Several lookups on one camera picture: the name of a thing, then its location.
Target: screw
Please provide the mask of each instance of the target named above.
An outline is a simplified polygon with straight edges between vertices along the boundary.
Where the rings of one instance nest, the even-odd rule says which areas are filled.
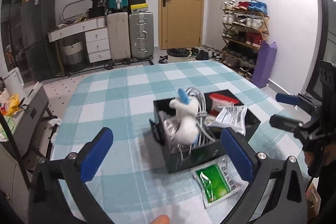
[[[39,163],[42,164],[42,163],[45,163],[45,158],[39,158]]]
[[[290,156],[289,157],[289,161],[291,161],[292,163],[296,162],[296,158],[294,156]]]
[[[75,153],[75,152],[71,152],[68,155],[68,159],[70,159],[70,160],[74,160],[75,158],[77,158],[77,153]]]
[[[262,159],[262,160],[264,160],[264,159],[266,159],[266,154],[264,153],[264,152],[259,152],[258,153],[258,158],[260,158],[260,159]]]

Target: laundry basket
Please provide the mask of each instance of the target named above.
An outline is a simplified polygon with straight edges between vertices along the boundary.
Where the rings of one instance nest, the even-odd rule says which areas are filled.
[[[84,50],[81,41],[63,47],[63,52],[70,72],[79,72],[85,69]]]

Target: beige suitcase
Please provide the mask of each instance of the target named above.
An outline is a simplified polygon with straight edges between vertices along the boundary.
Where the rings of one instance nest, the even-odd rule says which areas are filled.
[[[113,60],[131,58],[128,31],[128,13],[107,15],[110,51]]]

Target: tablecloth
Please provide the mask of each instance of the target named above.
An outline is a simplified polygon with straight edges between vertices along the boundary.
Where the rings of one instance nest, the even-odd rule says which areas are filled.
[[[171,223],[220,223],[233,198],[204,209],[201,190],[190,171],[168,174],[161,148],[148,119],[153,100],[177,96],[178,88],[202,92],[230,90],[261,120],[249,144],[276,159],[297,157],[306,176],[301,143],[293,135],[271,128],[271,115],[289,114],[271,97],[230,68],[213,61],[195,61],[112,70],[84,79],[73,94],[54,145],[53,160],[78,152],[102,127],[111,128],[114,143],[87,186],[115,223],[149,223],[168,214]],[[61,181],[75,216],[80,213]]]

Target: purple bag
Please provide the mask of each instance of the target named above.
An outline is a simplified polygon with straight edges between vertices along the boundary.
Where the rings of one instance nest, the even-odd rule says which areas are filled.
[[[277,55],[277,44],[273,42],[271,45],[265,41],[261,43],[257,64],[252,76],[252,83],[258,88],[263,88],[268,82],[268,78],[271,75],[273,65],[275,62],[275,56]]]

